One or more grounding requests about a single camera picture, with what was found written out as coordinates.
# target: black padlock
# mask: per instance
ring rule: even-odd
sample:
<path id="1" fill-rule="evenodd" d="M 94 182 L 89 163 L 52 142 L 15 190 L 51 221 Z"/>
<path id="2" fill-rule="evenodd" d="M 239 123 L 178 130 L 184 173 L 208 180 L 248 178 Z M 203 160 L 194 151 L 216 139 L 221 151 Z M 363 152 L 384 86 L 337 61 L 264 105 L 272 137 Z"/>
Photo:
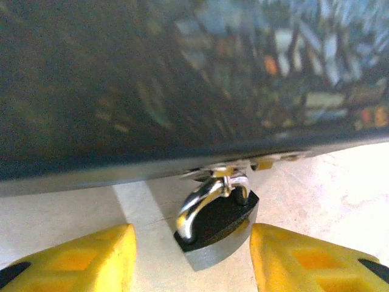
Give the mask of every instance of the black padlock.
<path id="1" fill-rule="evenodd" d="M 244 175 L 210 178 L 192 192 L 177 218 L 174 237 L 195 271 L 219 263 L 246 241 L 258 203 Z"/>

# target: concrete floor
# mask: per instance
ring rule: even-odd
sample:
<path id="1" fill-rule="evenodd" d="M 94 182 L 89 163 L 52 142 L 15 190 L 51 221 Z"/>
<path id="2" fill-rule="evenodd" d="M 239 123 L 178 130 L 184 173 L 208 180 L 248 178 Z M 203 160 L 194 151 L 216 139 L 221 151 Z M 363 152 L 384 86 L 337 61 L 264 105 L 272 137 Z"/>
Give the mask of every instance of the concrete floor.
<path id="1" fill-rule="evenodd" d="M 370 253 L 389 265 L 389 144 L 369 145 L 250 173 L 257 222 Z M 0 268 L 73 238 L 134 223 L 131 291 L 256 291 L 248 241 L 218 265 L 193 272 L 169 227 L 197 183 L 177 177 L 0 198 Z"/>

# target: padlock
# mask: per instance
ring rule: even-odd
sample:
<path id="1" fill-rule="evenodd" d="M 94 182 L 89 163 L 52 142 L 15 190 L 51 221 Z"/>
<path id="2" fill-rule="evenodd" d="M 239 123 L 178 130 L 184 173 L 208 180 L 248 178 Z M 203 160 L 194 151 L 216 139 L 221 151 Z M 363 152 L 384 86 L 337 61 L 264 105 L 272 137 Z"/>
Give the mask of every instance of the padlock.
<path id="1" fill-rule="evenodd" d="M 195 271 L 233 254 L 248 238 L 259 198 L 245 175 L 209 178 L 185 200 L 174 237 Z"/>

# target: silver shackle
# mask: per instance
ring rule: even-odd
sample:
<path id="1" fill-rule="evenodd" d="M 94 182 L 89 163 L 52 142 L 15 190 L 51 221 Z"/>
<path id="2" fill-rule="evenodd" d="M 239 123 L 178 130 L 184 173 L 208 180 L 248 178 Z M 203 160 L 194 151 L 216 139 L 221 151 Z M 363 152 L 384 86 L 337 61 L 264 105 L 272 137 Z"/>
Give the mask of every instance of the silver shackle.
<path id="1" fill-rule="evenodd" d="M 236 187 L 242 188 L 236 202 L 245 205 L 250 194 L 249 179 L 242 173 L 220 178 L 209 178 L 184 201 L 176 219 L 177 233 L 187 243 L 195 240 L 193 222 L 202 208 L 219 197 L 227 198 Z"/>

